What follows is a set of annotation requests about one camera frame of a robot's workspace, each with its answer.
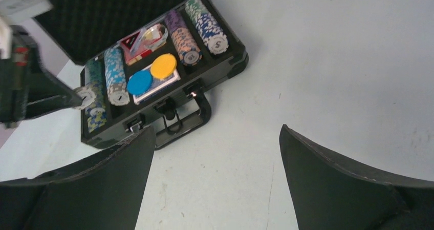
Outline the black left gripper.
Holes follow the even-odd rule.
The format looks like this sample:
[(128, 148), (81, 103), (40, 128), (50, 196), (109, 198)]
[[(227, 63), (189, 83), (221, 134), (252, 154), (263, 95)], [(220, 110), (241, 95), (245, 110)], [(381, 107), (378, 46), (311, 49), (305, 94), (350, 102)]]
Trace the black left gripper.
[(37, 59), (37, 43), (23, 26), (12, 26), (11, 56), (1, 60), (1, 125), (78, 107), (81, 97)]

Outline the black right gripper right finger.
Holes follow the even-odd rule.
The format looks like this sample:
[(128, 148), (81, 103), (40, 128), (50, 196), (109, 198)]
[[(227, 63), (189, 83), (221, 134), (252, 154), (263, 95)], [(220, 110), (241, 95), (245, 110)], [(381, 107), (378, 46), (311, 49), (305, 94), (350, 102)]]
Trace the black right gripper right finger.
[(383, 171), (283, 125), (280, 153), (299, 229), (433, 229), (433, 182)]

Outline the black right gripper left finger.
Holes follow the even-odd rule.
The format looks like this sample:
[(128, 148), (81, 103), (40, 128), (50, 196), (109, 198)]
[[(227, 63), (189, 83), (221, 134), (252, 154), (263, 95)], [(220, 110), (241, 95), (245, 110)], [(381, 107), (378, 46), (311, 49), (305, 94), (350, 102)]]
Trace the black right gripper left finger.
[(99, 151), (33, 179), (1, 183), (1, 229), (134, 229), (156, 135)]

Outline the grey white poker chip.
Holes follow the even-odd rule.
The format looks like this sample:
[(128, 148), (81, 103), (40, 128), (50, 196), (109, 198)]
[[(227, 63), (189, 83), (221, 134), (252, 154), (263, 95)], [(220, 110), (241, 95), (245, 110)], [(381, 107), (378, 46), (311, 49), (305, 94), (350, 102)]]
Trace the grey white poker chip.
[(90, 87), (78, 87), (74, 89), (74, 92), (81, 98), (81, 105), (74, 107), (77, 110), (84, 110), (96, 99), (96, 94)]

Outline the blue round button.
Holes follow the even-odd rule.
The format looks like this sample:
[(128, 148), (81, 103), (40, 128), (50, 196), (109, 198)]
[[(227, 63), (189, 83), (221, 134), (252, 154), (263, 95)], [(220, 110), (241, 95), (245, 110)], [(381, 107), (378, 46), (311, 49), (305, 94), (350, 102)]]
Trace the blue round button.
[(149, 70), (141, 70), (130, 77), (126, 89), (132, 95), (141, 95), (149, 90), (153, 81)]

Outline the yellow round button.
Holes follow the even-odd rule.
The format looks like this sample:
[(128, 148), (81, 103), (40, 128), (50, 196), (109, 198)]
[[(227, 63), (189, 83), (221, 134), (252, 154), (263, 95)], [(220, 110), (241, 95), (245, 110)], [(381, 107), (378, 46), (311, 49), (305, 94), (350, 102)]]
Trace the yellow round button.
[(177, 68), (177, 60), (170, 53), (162, 54), (151, 64), (150, 73), (154, 78), (166, 79)]

